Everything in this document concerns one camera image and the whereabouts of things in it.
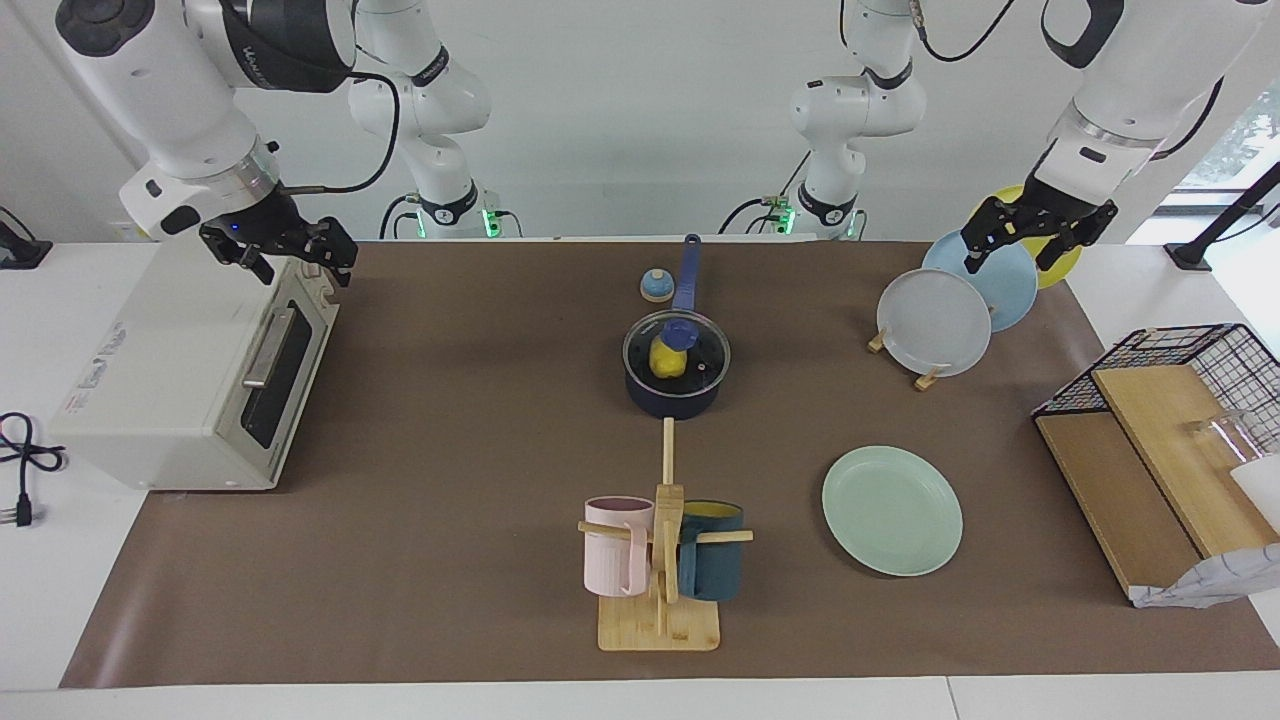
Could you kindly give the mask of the glass lid with blue knob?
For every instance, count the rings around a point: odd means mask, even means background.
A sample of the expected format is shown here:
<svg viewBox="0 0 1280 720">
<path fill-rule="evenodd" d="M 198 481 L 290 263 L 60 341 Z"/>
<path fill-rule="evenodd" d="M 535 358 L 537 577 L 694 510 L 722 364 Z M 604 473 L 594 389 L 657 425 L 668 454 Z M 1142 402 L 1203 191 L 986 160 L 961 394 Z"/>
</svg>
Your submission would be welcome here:
<svg viewBox="0 0 1280 720">
<path fill-rule="evenodd" d="M 650 342 L 659 336 L 675 350 L 687 350 L 687 370 L 676 379 L 658 379 L 648 366 Z M 709 318 L 689 310 L 650 313 L 626 333 L 621 351 L 623 379 L 640 391 L 667 398 L 691 398 L 717 389 L 731 360 L 724 332 Z"/>
</svg>

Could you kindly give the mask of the light blue plate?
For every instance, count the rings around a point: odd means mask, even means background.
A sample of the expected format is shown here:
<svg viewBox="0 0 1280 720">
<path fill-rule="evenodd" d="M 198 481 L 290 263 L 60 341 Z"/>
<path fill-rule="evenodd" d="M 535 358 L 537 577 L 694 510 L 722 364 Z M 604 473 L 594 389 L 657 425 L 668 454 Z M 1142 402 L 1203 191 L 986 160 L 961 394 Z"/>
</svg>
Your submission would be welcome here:
<svg viewBox="0 0 1280 720">
<path fill-rule="evenodd" d="M 974 287 L 988 306 L 993 333 L 1016 325 L 1032 310 L 1038 293 L 1034 260 L 1021 245 L 995 250 L 977 272 L 968 270 L 968 259 L 961 231 L 955 229 L 931 245 L 922 268 L 948 272 Z"/>
</svg>

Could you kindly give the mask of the grey plate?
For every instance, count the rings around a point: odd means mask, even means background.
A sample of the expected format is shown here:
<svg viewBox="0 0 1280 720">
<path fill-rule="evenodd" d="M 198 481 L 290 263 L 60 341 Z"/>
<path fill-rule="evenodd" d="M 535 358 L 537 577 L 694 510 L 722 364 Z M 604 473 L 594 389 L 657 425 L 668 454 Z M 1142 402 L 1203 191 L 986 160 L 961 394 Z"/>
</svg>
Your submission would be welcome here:
<svg viewBox="0 0 1280 720">
<path fill-rule="evenodd" d="M 969 372 L 992 336 L 989 309 L 970 283 L 922 268 L 891 281 L 876 309 L 877 340 L 911 373 L 948 378 Z"/>
</svg>

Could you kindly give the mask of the mint green plate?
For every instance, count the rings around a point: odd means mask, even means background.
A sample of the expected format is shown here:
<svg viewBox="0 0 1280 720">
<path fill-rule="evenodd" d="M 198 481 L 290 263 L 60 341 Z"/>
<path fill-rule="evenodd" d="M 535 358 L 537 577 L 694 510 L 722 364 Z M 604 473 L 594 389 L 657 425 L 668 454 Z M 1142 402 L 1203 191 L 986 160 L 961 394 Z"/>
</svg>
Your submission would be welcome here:
<svg viewBox="0 0 1280 720">
<path fill-rule="evenodd" d="M 820 506 L 841 550 L 888 577 L 937 571 L 963 542 L 963 510 L 952 486 L 904 448 L 873 445 L 838 457 L 826 473 Z"/>
</svg>

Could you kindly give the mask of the white toaster oven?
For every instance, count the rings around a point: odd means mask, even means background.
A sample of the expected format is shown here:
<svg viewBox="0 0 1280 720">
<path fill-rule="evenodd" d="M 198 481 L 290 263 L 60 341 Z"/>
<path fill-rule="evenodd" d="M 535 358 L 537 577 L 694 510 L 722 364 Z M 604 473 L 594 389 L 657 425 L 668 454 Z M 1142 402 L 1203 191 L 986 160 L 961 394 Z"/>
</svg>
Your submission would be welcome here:
<svg viewBox="0 0 1280 720">
<path fill-rule="evenodd" d="M 269 263 L 262 283 L 193 240 L 160 243 L 52 438 L 133 488 L 273 489 L 339 307 L 320 266 Z"/>
</svg>

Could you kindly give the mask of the black clamp stand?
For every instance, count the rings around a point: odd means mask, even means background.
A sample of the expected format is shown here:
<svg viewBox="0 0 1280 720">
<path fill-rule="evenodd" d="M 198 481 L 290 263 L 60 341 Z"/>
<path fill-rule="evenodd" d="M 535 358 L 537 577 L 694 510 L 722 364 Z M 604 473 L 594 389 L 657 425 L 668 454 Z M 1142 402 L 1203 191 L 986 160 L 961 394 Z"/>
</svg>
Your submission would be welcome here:
<svg viewBox="0 0 1280 720">
<path fill-rule="evenodd" d="M 52 246 L 52 241 L 37 238 L 15 213 L 0 205 L 0 269 L 35 269 Z"/>
<path fill-rule="evenodd" d="M 1276 193 L 1277 187 L 1280 187 L 1280 160 L 1276 160 L 1248 190 L 1202 229 L 1197 237 L 1188 243 L 1166 243 L 1164 246 L 1165 252 L 1180 270 L 1211 272 L 1212 266 L 1207 263 L 1206 254 L 1213 243 L 1235 238 L 1261 227 L 1280 211 L 1280 200 L 1277 200 L 1270 210 L 1260 214 L 1252 224 L 1230 232 L 1231 227 L 1245 215 L 1249 215 L 1266 197 Z"/>
</svg>

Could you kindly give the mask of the light wooden board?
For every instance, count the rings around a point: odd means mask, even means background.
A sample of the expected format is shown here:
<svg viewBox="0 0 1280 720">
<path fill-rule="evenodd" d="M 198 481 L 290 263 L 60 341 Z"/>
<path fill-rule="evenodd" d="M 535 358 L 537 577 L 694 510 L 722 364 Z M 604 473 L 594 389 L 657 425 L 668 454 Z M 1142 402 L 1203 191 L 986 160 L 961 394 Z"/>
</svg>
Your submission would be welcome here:
<svg viewBox="0 0 1280 720">
<path fill-rule="evenodd" d="M 1189 365 L 1094 370 L 1091 379 L 1204 559 L 1280 542 L 1201 427 L 1222 405 Z"/>
</svg>

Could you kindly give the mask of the brown wooden board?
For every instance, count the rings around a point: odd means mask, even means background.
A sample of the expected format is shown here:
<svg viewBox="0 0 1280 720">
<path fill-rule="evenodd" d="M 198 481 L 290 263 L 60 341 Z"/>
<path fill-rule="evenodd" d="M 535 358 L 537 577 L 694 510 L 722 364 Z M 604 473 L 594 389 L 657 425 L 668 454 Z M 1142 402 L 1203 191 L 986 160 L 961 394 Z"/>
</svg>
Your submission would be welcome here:
<svg viewBox="0 0 1280 720">
<path fill-rule="evenodd" d="M 1203 560 L 1115 415 L 1034 424 L 1125 596 L 1169 588 Z"/>
</svg>

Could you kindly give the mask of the clear glass cup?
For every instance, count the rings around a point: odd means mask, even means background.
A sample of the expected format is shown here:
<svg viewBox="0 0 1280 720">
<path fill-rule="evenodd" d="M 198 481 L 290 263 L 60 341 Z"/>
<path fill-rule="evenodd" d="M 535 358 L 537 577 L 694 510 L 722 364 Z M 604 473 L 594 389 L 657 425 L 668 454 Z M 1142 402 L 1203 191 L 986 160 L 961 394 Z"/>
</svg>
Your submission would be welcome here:
<svg viewBox="0 0 1280 720">
<path fill-rule="evenodd" d="M 1189 425 L 1196 446 L 1228 470 L 1267 456 L 1254 432 L 1254 415 L 1243 410 L 1226 410 Z"/>
</svg>

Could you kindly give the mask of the white plastic cup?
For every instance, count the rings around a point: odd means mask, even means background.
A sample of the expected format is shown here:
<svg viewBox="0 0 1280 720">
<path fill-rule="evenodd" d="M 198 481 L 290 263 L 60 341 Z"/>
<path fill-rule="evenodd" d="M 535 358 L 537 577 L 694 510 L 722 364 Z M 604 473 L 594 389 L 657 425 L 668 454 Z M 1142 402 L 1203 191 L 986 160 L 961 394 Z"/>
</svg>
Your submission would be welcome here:
<svg viewBox="0 0 1280 720">
<path fill-rule="evenodd" d="M 1230 478 L 1280 536 L 1280 454 L 1243 462 L 1230 470 Z"/>
</svg>

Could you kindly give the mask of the white marbled paper bag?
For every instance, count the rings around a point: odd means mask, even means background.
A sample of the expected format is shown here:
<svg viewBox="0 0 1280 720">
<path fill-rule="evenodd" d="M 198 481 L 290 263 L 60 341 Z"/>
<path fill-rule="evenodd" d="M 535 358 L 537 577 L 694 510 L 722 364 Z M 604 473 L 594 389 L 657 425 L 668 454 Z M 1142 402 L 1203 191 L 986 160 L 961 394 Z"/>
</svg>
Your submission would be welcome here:
<svg viewBox="0 0 1280 720">
<path fill-rule="evenodd" d="M 1132 585 L 1137 609 L 1207 609 L 1280 588 L 1280 542 L 1206 559 L 1169 587 Z"/>
</svg>

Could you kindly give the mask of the pink ribbed mug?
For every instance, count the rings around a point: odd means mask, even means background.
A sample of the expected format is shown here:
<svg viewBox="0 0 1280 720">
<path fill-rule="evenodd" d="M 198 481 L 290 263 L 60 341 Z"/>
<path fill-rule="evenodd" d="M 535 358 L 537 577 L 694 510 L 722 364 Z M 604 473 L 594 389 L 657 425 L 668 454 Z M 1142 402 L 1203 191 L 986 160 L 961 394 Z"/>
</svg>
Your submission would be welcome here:
<svg viewBox="0 0 1280 720">
<path fill-rule="evenodd" d="M 636 597 L 650 584 L 650 544 L 655 503 L 634 496 L 598 496 L 584 505 L 584 520 L 622 530 L 613 537 L 584 536 L 584 587 L 600 597 Z"/>
</svg>

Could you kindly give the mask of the dark teal mug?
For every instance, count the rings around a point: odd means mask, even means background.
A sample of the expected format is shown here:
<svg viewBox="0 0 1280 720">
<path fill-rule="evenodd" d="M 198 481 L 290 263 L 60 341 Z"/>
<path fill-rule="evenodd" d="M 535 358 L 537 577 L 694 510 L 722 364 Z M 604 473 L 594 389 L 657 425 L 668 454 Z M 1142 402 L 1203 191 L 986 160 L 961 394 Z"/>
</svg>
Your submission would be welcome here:
<svg viewBox="0 0 1280 720">
<path fill-rule="evenodd" d="M 741 530 L 744 510 L 718 500 L 687 500 L 678 533 L 677 583 L 684 597 L 723 602 L 742 582 L 742 543 L 701 543 L 707 533 Z"/>
</svg>

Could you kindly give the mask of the wooden mug tree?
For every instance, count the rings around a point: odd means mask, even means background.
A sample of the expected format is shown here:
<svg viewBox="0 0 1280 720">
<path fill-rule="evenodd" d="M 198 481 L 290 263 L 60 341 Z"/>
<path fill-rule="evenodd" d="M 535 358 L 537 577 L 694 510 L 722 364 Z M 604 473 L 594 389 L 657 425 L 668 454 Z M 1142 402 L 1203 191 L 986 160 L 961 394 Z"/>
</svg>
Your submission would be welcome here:
<svg viewBox="0 0 1280 720">
<path fill-rule="evenodd" d="M 675 482 L 676 420 L 663 419 L 660 483 L 636 519 L 590 519 L 577 529 L 586 538 L 623 544 L 625 574 L 618 594 L 599 594 L 596 646 L 605 652 L 707 652 L 721 644 L 718 603 L 678 589 L 678 570 L 694 565 L 680 539 L 686 500 Z"/>
</svg>

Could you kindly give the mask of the dark blue long-handled pot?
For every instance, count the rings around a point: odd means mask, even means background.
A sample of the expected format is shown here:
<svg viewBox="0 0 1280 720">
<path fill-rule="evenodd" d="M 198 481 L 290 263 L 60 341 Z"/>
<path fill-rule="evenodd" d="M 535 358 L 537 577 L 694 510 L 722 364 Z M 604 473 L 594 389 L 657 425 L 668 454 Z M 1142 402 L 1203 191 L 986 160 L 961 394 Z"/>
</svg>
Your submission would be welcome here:
<svg viewBox="0 0 1280 720">
<path fill-rule="evenodd" d="M 663 310 L 689 310 L 699 313 L 695 309 L 695 304 L 696 304 L 696 288 L 698 288 L 700 259 L 701 259 L 701 237 L 699 234 L 686 234 L 682 241 L 682 258 L 680 264 L 680 273 L 675 278 L 676 281 L 675 296 L 672 297 L 671 306 Z M 708 410 L 708 407 L 716 401 L 721 386 L 723 384 L 724 380 L 722 382 L 722 384 L 719 384 L 717 389 L 712 391 L 710 393 L 695 396 L 691 398 L 659 397 L 657 395 L 640 391 L 639 388 L 631 386 L 626 380 L 623 382 L 628 397 L 644 413 L 648 413 L 649 415 L 657 418 L 673 418 L 675 420 L 687 420 Z"/>
</svg>

